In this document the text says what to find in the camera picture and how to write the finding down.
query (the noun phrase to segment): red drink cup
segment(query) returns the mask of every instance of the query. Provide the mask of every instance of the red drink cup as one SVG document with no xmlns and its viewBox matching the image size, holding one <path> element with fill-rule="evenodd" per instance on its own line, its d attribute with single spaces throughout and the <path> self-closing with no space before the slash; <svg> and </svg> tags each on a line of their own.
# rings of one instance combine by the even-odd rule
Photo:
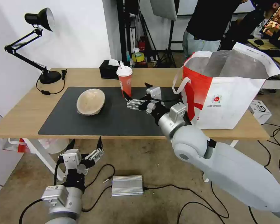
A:
<svg viewBox="0 0 280 224">
<path fill-rule="evenodd" d="M 124 66 L 124 64 L 120 62 L 120 66 L 116 73 L 119 78 L 121 92 L 125 91 L 130 97 L 132 97 L 132 69 L 128 66 Z"/>
</svg>

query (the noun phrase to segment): bag handle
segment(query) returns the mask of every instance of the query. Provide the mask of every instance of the bag handle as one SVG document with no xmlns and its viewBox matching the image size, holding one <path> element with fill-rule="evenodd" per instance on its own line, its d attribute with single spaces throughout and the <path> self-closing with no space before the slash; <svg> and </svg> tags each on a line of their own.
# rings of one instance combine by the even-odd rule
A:
<svg viewBox="0 0 280 224">
<path fill-rule="evenodd" d="M 10 138 L 8 139 L 8 142 L 9 142 L 11 145 L 26 145 L 25 142 L 11 141 Z"/>
<path fill-rule="evenodd" d="M 178 78 L 178 73 L 179 71 L 183 68 L 184 66 L 180 67 L 177 71 L 177 73 L 175 74 L 174 76 L 174 79 L 173 79 L 173 84 L 172 84 L 172 90 L 174 92 L 174 94 L 179 94 L 183 89 L 184 87 L 186 86 L 187 83 L 191 83 L 191 79 L 189 77 L 186 77 L 183 79 L 183 81 L 181 82 L 180 86 L 178 87 L 177 90 L 175 90 L 174 86 L 176 84 L 176 81 L 177 81 L 177 78 Z"/>
</svg>

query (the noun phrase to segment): black lamp shade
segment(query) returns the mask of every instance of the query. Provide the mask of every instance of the black lamp shade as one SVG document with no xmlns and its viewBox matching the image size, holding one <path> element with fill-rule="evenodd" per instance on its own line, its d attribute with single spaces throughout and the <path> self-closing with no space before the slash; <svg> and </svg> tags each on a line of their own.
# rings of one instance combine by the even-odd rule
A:
<svg viewBox="0 0 280 224">
<path fill-rule="evenodd" d="M 49 8 L 42 9 L 38 14 L 27 13 L 25 20 L 31 25 L 41 25 L 49 31 L 53 31 L 55 26 L 53 13 Z"/>
</svg>

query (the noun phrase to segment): tissue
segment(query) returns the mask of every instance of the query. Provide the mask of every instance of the tissue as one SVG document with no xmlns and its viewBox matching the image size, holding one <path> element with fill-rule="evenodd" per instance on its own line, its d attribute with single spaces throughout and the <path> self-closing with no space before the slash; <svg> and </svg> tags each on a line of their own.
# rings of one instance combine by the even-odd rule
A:
<svg viewBox="0 0 280 224">
<path fill-rule="evenodd" d="M 108 65 L 119 66 L 119 63 L 115 59 L 110 59 Z"/>
</svg>

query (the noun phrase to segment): jeans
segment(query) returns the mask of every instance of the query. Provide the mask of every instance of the jeans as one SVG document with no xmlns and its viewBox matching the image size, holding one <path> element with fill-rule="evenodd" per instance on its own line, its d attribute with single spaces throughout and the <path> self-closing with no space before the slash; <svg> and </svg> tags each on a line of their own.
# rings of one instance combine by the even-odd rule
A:
<svg viewBox="0 0 280 224">
<path fill-rule="evenodd" d="M 183 37 L 183 50 L 186 58 L 189 58 L 195 51 L 217 51 L 220 41 L 195 40 L 194 36 L 186 30 Z"/>
</svg>

